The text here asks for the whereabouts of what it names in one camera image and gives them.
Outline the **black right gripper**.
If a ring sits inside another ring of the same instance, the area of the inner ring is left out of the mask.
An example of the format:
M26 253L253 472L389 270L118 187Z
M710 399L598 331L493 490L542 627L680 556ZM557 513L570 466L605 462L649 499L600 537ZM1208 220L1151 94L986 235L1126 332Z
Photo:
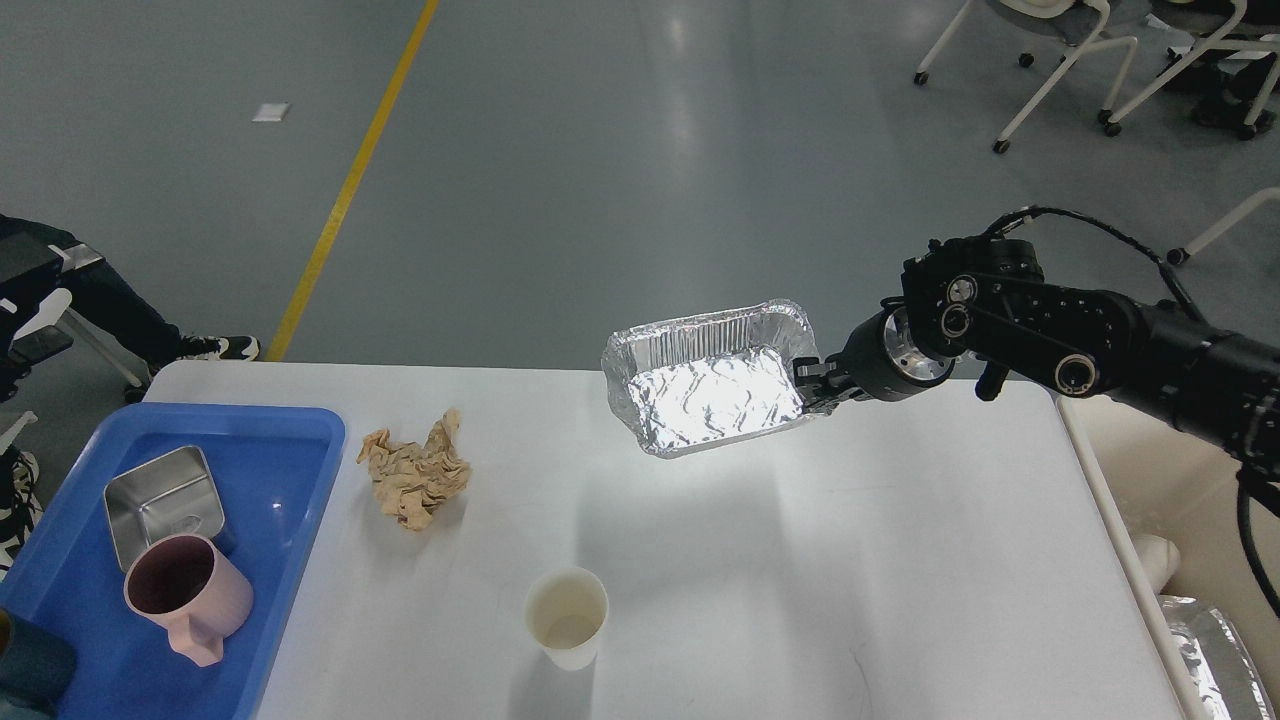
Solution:
M792 360L804 413L822 416L849 401L904 401L941 386L954 370L952 359L933 359L916 346L904 305L883 307L863 322L838 355Z

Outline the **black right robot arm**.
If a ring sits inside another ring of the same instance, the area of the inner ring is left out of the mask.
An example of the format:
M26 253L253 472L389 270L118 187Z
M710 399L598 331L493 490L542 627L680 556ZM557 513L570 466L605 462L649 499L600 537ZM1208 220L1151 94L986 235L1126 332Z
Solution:
M975 396L995 400L1019 374L1065 398L1098 395L1221 448L1239 462L1236 530L1271 609L1277 589L1252 530L1252 507L1277 511L1277 348L1208 324L1172 268L1129 234L1085 223L1149 259L1169 297L1140 304L1107 290L1046 281L1034 247L1014 231L1048 213L1029 206L978 234L932 240L908 259L901 292L827 357L796 357L791 377L808 413L841 402L897 402L947 380L957 360L983 363Z

